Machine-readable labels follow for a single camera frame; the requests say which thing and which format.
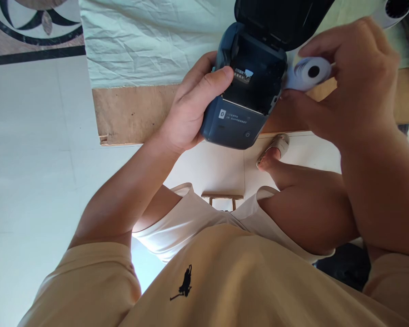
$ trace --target forearm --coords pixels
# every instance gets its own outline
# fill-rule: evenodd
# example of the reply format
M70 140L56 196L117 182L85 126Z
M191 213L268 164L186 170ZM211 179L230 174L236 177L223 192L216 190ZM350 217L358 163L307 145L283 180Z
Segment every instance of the forearm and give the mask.
M92 197L70 247L115 238L130 245L134 224L179 156L158 134L149 139Z
M339 147L342 174L367 244L409 254L409 143L391 127Z

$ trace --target person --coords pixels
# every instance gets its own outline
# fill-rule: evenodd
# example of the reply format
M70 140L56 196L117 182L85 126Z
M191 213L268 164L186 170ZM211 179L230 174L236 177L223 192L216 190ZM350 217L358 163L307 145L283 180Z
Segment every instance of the person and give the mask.
M280 162L279 135L258 160L260 188L232 213L190 184L162 185L202 140L211 100L233 70L215 52L185 76L165 122L88 203L69 249L20 326L409 326L409 143L393 109L399 56L370 18L314 37L301 56L334 62L338 87L316 102L286 90L309 128L340 150L342 175ZM358 292L312 266L361 236L372 268ZM167 262L141 295L137 237Z

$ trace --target white sandal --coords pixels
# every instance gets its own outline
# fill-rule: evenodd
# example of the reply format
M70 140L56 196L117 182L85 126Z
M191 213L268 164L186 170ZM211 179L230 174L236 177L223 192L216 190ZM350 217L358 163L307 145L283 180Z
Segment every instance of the white sandal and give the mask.
M258 160L256 161L256 167L259 166L260 161L262 160L262 158L265 156L265 154L270 148L278 148L280 151L280 157L282 158L285 155L285 153L288 151L288 148L289 148L288 134L282 133L282 134L277 134L276 136L274 136L269 146L265 149L264 152L262 152L262 154L259 156Z

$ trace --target printer lid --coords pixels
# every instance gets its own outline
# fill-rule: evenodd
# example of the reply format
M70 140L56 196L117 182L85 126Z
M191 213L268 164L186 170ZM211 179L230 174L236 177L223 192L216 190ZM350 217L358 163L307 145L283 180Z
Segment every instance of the printer lid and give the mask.
M314 35L334 0L236 0L235 18L284 51Z

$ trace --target plywood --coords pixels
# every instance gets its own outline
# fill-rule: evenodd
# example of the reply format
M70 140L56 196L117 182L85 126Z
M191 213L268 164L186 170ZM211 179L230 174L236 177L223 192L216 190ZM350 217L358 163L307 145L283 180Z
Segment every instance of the plywood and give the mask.
M167 116L178 85L93 89L95 113L103 145L143 143ZM308 92L315 100L324 99L336 88L331 79ZM409 68L399 71L395 101L397 123L409 123ZM307 130L291 106L279 101L263 134Z

